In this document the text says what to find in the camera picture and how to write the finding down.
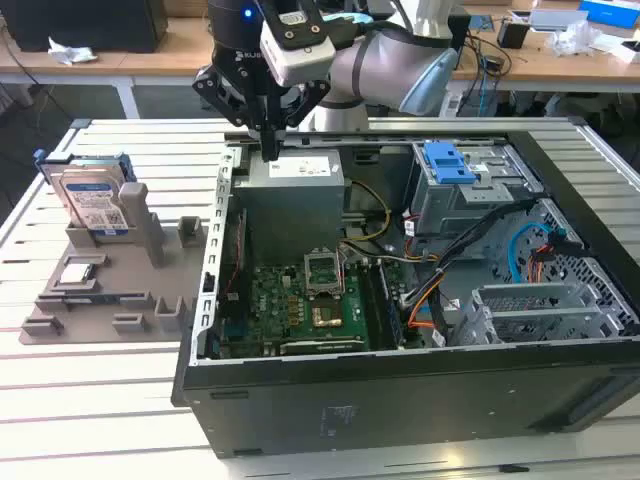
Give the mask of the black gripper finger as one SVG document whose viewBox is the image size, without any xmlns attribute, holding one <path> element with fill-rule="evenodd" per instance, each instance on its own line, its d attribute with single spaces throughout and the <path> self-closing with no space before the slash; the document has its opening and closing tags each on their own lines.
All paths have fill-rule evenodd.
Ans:
<svg viewBox="0 0 640 480">
<path fill-rule="evenodd" d="M 273 128 L 269 125 L 263 75 L 246 64 L 202 67 L 193 89 L 235 126 L 246 126 L 260 142 L 264 161 L 273 160 Z"/>
<path fill-rule="evenodd" d="M 302 86 L 274 86 L 272 98 L 272 160 L 279 157 L 287 127 L 297 127 L 330 90 L 327 81 L 309 81 Z"/>
</svg>

